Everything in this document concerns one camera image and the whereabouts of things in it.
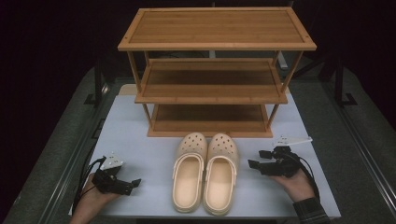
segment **hand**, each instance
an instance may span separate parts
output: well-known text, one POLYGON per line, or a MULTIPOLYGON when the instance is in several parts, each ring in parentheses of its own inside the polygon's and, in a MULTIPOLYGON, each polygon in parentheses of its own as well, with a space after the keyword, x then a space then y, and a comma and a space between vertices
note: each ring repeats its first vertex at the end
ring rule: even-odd
POLYGON ((301 169, 291 178, 275 175, 271 175, 270 177, 283 186, 294 203, 315 197, 314 190, 309 183, 308 177, 306 177, 301 169))
POLYGON ((89 223, 107 203, 120 197, 119 194, 100 192, 92 183, 93 176, 94 174, 90 174, 88 177, 88 181, 81 193, 83 195, 70 220, 70 224, 89 223))

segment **shoe pair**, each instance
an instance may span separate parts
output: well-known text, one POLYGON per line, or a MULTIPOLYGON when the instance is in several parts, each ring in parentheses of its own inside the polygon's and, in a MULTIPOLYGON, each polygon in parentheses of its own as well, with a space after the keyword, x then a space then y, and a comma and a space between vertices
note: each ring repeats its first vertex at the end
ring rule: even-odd
POLYGON ((206 165, 204 207, 222 216, 231 208, 239 152, 230 136, 218 133, 209 146, 201 133, 190 133, 180 142, 174 166, 173 203, 178 212, 194 211, 200 204, 206 165))

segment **black background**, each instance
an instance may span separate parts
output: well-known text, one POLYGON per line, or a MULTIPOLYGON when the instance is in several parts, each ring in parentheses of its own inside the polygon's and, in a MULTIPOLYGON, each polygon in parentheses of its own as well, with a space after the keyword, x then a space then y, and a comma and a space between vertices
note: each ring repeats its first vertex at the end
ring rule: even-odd
MULTIPOLYGON (((216 1, 217 7, 287 1, 216 1)), ((117 45, 140 7, 210 7, 212 1, 1 1, 1 214, 7 215, 78 83, 100 60, 125 72, 117 45)), ((395 1, 296 0, 318 45, 330 49, 396 127, 395 1)))

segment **bottom shelf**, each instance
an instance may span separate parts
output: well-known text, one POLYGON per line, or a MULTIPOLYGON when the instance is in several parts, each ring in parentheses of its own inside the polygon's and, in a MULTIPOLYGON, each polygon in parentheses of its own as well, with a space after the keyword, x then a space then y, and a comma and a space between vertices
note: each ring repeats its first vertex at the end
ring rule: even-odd
POLYGON ((199 132, 209 137, 273 137, 265 105, 155 105, 148 136, 184 137, 199 132))

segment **wooden shoe rack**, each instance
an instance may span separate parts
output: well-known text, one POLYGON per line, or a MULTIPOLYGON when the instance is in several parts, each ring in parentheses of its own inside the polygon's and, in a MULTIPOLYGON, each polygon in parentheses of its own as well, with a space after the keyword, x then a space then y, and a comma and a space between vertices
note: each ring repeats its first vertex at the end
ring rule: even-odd
POLYGON ((142 8, 119 44, 128 53, 148 136, 272 137, 271 123, 288 102, 286 89, 303 51, 315 49, 291 7, 142 8), (149 57, 168 50, 265 50, 274 56, 149 57), (276 70, 281 50, 298 51, 283 80, 276 70), (134 51, 146 56, 141 80, 134 51), (266 105, 274 105, 269 116, 266 105))

